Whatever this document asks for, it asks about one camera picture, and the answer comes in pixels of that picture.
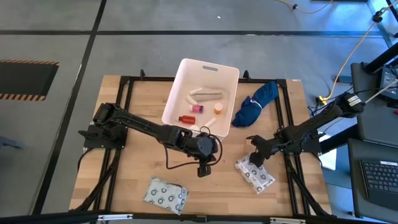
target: white plastic bin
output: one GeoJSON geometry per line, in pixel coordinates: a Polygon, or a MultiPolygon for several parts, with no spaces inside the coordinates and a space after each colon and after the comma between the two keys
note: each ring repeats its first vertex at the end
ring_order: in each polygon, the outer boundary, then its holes
{"type": "Polygon", "coordinates": [[[195,125],[200,128],[212,118],[216,118],[217,121],[210,127],[210,131],[222,140],[229,132],[238,81],[239,70],[237,68],[183,59],[166,102],[162,116],[163,123],[189,129],[190,124],[176,121],[176,118],[190,115],[196,117],[195,125]],[[204,106],[204,112],[202,114],[191,113],[189,110],[190,104],[185,97],[189,94],[189,91],[201,87],[222,88],[224,90],[223,98],[199,102],[199,105],[204,106]],[[214,105],[217,102],[224,106],[220,114],[213,112],[214,105]]]}

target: computer keyboard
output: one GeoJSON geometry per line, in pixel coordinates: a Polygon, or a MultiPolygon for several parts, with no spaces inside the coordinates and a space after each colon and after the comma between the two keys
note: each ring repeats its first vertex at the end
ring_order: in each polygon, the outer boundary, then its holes
{"type": "Polygon", "coordinates": [[[398,210],[398,162],[361,160],[368,200],[398,210]]]}

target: wooden tabletop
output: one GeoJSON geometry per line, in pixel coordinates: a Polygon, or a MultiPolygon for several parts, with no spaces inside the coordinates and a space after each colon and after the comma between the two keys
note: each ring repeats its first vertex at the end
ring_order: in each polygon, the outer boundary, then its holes
{"type": "MultiPolygon", "coordinates": [[[[120,76],[104,76],[95,111],[101,103],[115,102],[119,80],[120,76]]],[[[172,84],[172,82],[134,82],[129,112],[162,124],[161,117],[172,84]]],[[[261,84],[257,83],[238,84],[234,114],[240,108],[243,99],[253,95],[260,86],[261,84]]],[[[300,124],[308,119],[302,84],[299,80],[287,80],[287,86],[294,123],[300,124]]],[[[281,89],[279,93],[286,125],[287,117],[281,89]]],[[[167,170],[163,146],[154,138],[130,129],[126,147],[121,153],[111,210],[131,213],[169,213],[163,208],[142,201],[149,186],[150,177],[154,175],[167,182],[182,185],[190,191],[183,214],[291,216],[286,171],[281,153],[265,161],[264,167],[276,181],[259,195],[234,167],[236,160],[254,150],[254,146],[245,140],[247,136],[258,134],[265,139],[273,138],[278,127],[274,102],[263,109],[259,119],[252,126],[248,128],[231,126],[229,134],[223,140],[222,160],[211,168],[211,175],[203,178],[197,177],[196,165],[167,170]]],[[[82,160],[70,208],[79,206],[97,184],[103,155],[104,149],[94,149],[82,160]]],[[[311,154],[303,153],[301,158],[306,186],[322,208],[330,213],[319,162],[311,154]]],[[[170,166],[189,161],[192,159],[187,158],[185,154],[169,150],[170,166]]],[[[104,207],[107,188],[108,186],[104,188],[100,208],[104,207]]],[[[302,212],[297,186],[296,195],[299,211],[302,212]]]]}

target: yellow and black hazard stripe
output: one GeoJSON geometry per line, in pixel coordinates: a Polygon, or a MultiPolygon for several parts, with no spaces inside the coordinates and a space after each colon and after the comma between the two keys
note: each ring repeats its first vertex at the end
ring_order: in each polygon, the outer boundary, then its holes
{"type": "Polygon", "coordinates": [[[5,63],[34,63],[42,65],[59,65],[59,62],[46,62],[46,61],[36,61],[36,60],[0,60],[0,62],[5,63]]]}
{"type": "Polygon", "coordinates": [[[0,93],[0,100],[43,101],[45,96],[0,93]]]}

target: blue cloth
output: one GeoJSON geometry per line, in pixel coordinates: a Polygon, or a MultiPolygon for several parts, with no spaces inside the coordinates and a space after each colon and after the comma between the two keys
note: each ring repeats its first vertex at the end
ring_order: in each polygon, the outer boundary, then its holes
{"type": "Polygon", "coordinates": [[[261,110],[276,97],[278,97],[276,82],[264,84],[254,93],[252,98],[248,96],[244,99],[241,109],[235,114],[232,125],[235,127],[248,127],[252,125],[260,116],[261,110]]]}

